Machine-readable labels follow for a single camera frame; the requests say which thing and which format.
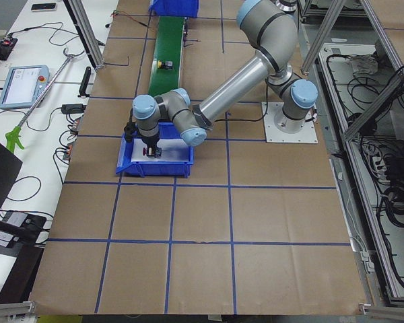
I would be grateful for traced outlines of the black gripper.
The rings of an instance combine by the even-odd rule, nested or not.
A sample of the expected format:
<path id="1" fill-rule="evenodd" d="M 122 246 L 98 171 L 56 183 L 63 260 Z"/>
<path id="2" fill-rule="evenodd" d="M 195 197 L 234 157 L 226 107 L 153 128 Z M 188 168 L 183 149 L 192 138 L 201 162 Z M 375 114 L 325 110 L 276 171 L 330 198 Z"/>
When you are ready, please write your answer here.
<path id="1" fill-rule="evenodd" d="M 141 140 L 146 144 L 146 151 L 156 151 L 158 146 L 157 143 L 159 141 L 159 134 L 152 136 L 142 136 Z"/>

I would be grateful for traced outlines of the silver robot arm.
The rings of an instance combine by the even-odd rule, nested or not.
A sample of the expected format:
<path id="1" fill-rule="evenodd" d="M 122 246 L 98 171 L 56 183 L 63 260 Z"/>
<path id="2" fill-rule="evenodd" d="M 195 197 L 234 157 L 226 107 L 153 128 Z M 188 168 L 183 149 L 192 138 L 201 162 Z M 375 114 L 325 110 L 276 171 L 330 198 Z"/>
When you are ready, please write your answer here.
<path id="1" fill-rule="evenodd" d="M 169 119 L 188 146 L 198 146 L 215 120 L 262 81 L 283 100 L 279 129 L 285 133 L 300 131 L 318 90 L 313 82 L 295 75 L 289 63 L 298 43 L 295 22 L 272 1 L 245 1 L 236 21 L 255 54 L 202 103 L 191 105 L 182 88 L 157 96 L 139 95 L 133 100 L 133 116 L 148 157 L 161 154 L 157 146 L 161 119 Z"/>

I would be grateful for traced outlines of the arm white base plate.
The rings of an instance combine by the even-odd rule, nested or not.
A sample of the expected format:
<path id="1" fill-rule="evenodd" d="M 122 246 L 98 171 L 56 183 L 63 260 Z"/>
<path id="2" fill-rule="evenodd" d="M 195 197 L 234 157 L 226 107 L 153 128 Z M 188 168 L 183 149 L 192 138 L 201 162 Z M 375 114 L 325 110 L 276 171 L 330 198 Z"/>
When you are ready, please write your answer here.
<path id="1" fill-rule="evenodd" d="M 261 102 L 261 109 L 266 113 L 263 123 L 267 143 L 318 143 L 314 121 L 309 111 L 302 120 L 292 120 L 283 113 L 283 102 Z"/>

